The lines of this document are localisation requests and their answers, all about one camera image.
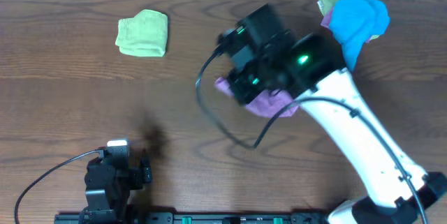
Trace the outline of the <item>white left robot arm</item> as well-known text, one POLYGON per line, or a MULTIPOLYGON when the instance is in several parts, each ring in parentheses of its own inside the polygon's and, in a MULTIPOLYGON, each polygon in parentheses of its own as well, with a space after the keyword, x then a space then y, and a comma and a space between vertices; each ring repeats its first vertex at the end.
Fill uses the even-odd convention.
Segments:
POLYGON ((141 190, 151 182, 152 169, 148 158, 142 158, 137 167, 95 158, 87 166, 87 206, 79 213, 78 223, 129 223, 130 192, 141 190))

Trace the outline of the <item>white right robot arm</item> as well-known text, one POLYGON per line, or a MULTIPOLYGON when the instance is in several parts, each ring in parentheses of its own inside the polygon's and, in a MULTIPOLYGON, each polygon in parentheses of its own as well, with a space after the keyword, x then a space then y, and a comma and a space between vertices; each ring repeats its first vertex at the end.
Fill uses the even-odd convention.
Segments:
POLYGON ((413 223, 446 193, 446 177, 427 172, 395 143, 358 91, 341 51, 321 34, 296 40, 290 31, 261 38, 246 28, 220 37, 234 69, 236 100, 283 91, 332 138, 354 167, 367 195, 348 200, 329 223, 413 223))

